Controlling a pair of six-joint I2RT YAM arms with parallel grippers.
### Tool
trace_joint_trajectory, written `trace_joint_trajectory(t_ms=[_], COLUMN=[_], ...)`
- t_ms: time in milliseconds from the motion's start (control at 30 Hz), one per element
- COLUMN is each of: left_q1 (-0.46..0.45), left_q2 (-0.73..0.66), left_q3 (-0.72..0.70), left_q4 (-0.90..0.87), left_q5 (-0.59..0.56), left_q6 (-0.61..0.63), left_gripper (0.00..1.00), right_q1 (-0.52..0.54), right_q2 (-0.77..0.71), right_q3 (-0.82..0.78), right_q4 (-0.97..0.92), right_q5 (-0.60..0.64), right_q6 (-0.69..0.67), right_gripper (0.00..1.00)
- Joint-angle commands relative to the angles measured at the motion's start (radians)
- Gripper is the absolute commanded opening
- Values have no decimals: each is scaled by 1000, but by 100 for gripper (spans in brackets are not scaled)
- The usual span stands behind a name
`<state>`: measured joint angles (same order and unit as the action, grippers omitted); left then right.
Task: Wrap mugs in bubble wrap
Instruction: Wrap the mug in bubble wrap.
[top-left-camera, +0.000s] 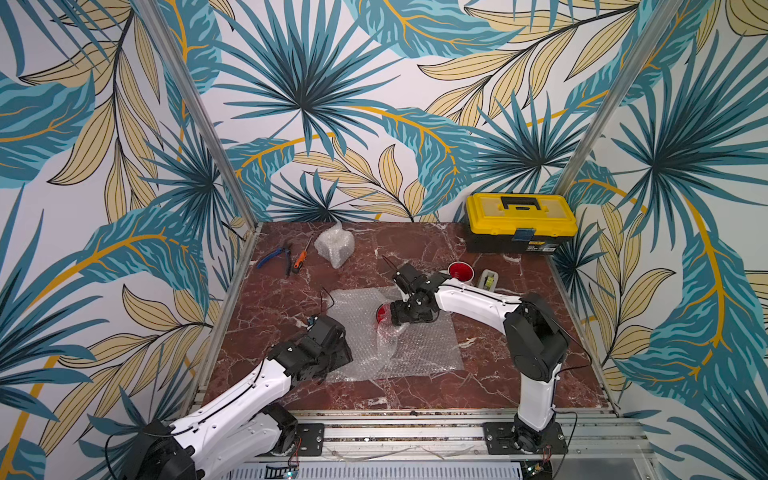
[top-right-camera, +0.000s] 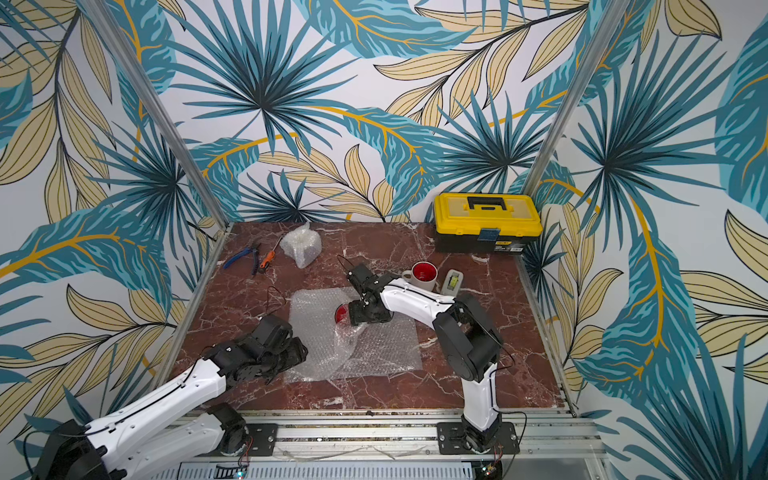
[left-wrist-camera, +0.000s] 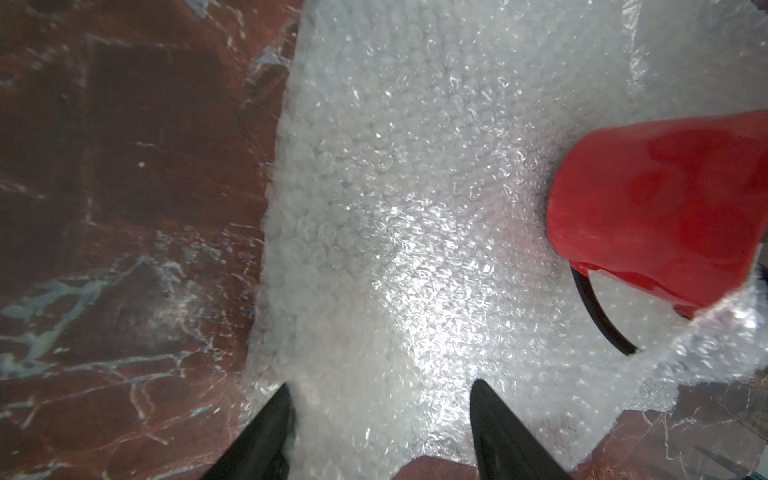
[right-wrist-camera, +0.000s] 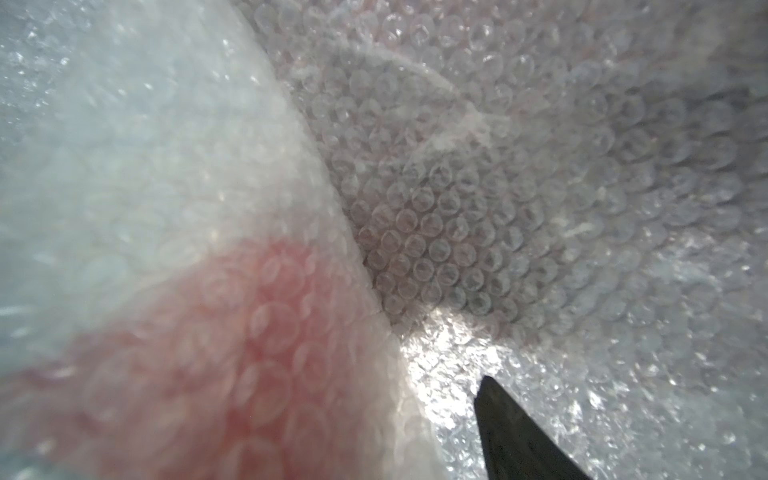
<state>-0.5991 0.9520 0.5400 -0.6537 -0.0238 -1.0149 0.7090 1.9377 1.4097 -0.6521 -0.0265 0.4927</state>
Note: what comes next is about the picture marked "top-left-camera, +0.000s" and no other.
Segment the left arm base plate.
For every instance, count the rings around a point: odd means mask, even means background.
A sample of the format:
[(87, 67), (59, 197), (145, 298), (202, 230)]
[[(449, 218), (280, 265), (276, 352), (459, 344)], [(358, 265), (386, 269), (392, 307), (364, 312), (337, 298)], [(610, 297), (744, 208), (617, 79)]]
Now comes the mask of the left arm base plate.
[(325, 431), (323, 423), (299, 423), (283, 453), (299, 459), (320, 457), (325, 444)]

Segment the red mug black handle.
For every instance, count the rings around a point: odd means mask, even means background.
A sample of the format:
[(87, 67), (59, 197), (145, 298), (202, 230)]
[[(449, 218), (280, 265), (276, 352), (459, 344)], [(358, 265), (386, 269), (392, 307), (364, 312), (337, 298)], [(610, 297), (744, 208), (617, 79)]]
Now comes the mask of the red mug black handle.
[(376, 310), (375, 319), (376, 319), (376, 326), (378, 328), (391, 326), (392, 325), (391, 304), (390, 303), (381, 304)]

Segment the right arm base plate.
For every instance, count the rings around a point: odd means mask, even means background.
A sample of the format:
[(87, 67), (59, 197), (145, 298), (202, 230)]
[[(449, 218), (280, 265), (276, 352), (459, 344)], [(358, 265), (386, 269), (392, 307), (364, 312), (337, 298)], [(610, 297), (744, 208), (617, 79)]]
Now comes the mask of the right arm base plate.
[(522, 422), (486, 422), (483, 440), (490, 455), (549, 455), (568, 451), (561, 425), (551, 421), (542, 431)]

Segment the clear bubble wrap sheet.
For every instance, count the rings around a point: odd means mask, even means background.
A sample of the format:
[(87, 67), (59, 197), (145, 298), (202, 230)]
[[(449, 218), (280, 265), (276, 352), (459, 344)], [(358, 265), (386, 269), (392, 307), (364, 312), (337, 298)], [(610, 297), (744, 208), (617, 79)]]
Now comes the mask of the clear bubble wrap sheet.
[(396, 326), (377, 317), (401, 298), (392, 287), (339, 289), (330, 293), (330, 317), (346, 329), (352, 361), (327, 376), (330, 383), (398, 377), (426, 377), (461, 370), (464, 364), (451, 315), (441, 312), (432, 323)]
[(355, 239), (351, 231), (345, 230), (340, 223), (337, 223), (317, 237), (314, 247), (334, 269), (340, 269), (352, 256)]

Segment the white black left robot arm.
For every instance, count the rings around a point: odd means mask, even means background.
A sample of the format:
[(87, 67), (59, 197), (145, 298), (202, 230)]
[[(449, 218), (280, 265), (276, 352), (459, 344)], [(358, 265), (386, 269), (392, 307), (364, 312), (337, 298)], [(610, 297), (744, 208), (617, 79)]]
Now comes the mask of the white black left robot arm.
[(143, 427), (116, 479), (217, 479), (250, 458), (294, 455), (297, 419), (279, 399), (305, 381), (321, 381), (352, 360), (345, 327), (318, 315), (300, 336), (271, 348), (242, 380), (170, 424)]

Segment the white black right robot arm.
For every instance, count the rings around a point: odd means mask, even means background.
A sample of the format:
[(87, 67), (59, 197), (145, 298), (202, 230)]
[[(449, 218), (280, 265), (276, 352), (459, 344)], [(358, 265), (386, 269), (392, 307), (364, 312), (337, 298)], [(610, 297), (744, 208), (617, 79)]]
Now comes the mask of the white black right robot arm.
[(504, 335), (515, 368), (520, 372), (520, 402), (511, 432), (493, 439), (504, 447), (529, 454), (561, 452), (554, 397), (570, 346), (568, 333), (538, 294), (508, 296), (470, 286), (448, 274), (426, 275), (406, 263), (393, 281), (402, 298), (390, 304), (393, 324), (431, 323), (441, 312), (455, 313)]

